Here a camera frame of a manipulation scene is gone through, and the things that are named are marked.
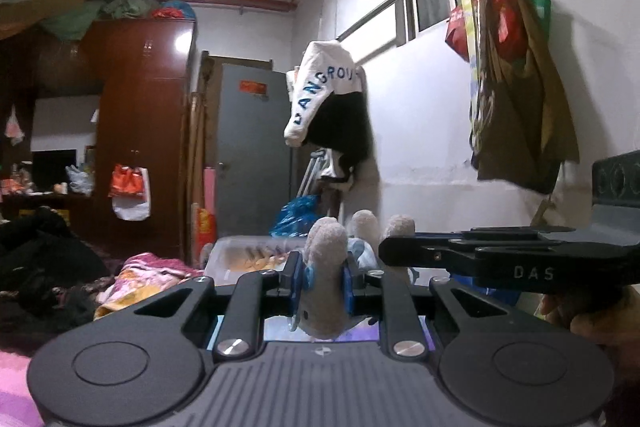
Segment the right hand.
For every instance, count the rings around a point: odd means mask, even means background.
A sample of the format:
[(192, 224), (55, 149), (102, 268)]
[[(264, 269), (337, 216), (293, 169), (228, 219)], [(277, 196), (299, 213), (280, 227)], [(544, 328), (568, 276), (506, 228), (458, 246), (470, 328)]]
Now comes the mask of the right hand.
[(566, 327), (603, 347), (618, 378), (625, 383), (639, 381), (639, 293), (625, 287), (616, 297), (570, 299), (541, 298), (539, 313), (551, 324)]

